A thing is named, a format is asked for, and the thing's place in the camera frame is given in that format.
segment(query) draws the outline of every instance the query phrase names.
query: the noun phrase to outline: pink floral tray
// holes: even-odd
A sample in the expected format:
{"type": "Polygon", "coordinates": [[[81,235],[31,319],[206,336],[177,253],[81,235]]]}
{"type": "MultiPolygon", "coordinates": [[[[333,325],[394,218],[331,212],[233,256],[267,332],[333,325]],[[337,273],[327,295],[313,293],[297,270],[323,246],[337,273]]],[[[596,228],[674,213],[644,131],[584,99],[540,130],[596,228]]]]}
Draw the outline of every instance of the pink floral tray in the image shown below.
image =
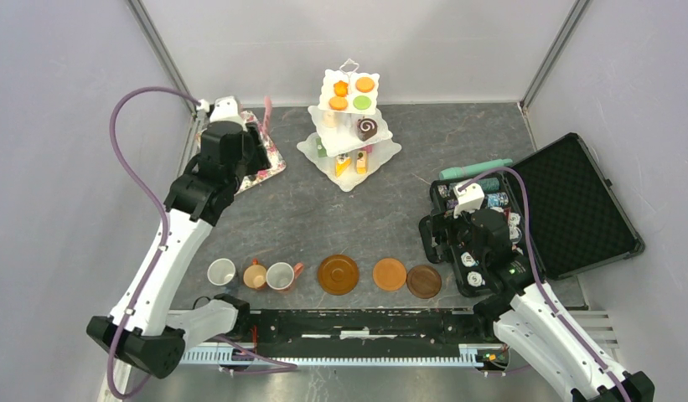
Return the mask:
{"type": "MultiPolygon", "coordinates": [[[[257,116],[255,116],[255,114],[251,111],[242,111],[240,115],[246,123],[257,123],[262,145],[264,145],[265,149],[267,150],[267,158],[270,160],[270,165],[272,165],[272,167],[259,172],[257,175],[245,176],[245,179],[242,180],[240,190],[237,192],[238,194],[242,193],[248,188],[252,188],[257,184],[264,182],[276,174],[281,173],[282,170],[287,167],[287,163],[284,162],[282,154],[279,153],[274,141],[270,138],[270,116],[272,115],[272,102],[270,101],[270,97],[265,97],[265,116],[262,119],[262,122],[259,122],[257,120],[257,116]]],[[[200,149],[200,133],[195,136],[195,141],[200,149]]]]}

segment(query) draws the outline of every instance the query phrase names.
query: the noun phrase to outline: mug handle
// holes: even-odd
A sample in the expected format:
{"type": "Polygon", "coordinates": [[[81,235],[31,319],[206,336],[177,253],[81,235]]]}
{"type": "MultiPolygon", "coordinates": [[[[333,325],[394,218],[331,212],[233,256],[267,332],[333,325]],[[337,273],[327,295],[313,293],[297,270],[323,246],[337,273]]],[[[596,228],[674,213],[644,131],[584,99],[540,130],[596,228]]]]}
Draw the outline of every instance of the mug handle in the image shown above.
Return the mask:
{"type": "Polygon", "coordinates": [[[297,279],[304,271],[304,264],[298,263],[294,266],[294,279],[297,279]]]}

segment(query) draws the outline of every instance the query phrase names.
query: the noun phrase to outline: orange mug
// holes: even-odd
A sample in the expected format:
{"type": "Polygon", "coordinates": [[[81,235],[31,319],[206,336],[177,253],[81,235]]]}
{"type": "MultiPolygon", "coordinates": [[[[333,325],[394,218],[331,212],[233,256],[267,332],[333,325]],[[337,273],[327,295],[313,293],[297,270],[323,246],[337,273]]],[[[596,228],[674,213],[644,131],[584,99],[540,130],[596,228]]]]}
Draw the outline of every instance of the orange mug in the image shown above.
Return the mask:
{"type": "Polygon", "coordinates": [[[242,274],[242,281],[245,282],[245,286],[261,291],[267,287],[267,268],[260,265],[257,258],[253,259],[252,265],[248,266],[242,274]]]}
{"type": "Polygon", "coordinates": [[[279,292],[290,291],[294,287],[296,280],[304,271],[304,264],[301,262],[294,267],[286,262],[277,262],[267,270],[267,285],[279,292]]]}

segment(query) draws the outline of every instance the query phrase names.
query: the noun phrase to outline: brown coaster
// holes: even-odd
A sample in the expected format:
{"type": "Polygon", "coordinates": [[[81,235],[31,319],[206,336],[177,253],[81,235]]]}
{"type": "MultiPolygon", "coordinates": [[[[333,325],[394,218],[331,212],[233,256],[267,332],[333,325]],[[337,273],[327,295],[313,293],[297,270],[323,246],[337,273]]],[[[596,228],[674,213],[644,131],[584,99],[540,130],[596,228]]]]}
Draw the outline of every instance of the brown coaster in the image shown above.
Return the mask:
{"type": "Polygon", "coordinates": [[[349,293],[359,283],[359,267],[346,255],[332,255],[322,261],[317,275],[322,289],[335,296],[349,293]]]}
{"type": "Polygon", "coordinates": [[[373,282],[384,291],[397,291],[406,283],[406,266],[395,258],[384,258],[373,267],[373,282]]]}
{"type": "Polygon", "coordinates": [[[418,265],[408,272],[406,281],[411,293],[421,299],[429,299],[442,288],[440,274],[428,265],[418,265]]]}

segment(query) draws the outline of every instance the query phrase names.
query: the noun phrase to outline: gray wall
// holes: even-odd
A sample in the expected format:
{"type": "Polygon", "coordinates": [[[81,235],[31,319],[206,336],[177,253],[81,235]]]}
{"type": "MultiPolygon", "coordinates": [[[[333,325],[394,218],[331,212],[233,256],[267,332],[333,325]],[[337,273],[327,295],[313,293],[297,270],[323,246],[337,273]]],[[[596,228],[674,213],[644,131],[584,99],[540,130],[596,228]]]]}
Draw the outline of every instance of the gray wall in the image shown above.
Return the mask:
{"type": "Polygon", "coordinates": [[[541,147],[576,131],[647,242],[582,276],[656,400],[688,400],[688,0],[593,2],[530,108],[541,147]]]}
{"type": "Polygon", "coordinates": [[[348,57],[387,103],[518,101],[573,0],[144,0],[189,88],[318,101],[348,57]]]}
{"type": "MultiPolygon", "coordinates": [[[[136,273],[158,224],[111,153],[111,108],[167,85],[124,2],[0,2],[0,402],[95,400],[106,354],[86,335],[136,273]]],[[[145,95],[117,124],[165,196],[188,113],[145,95]]]]}

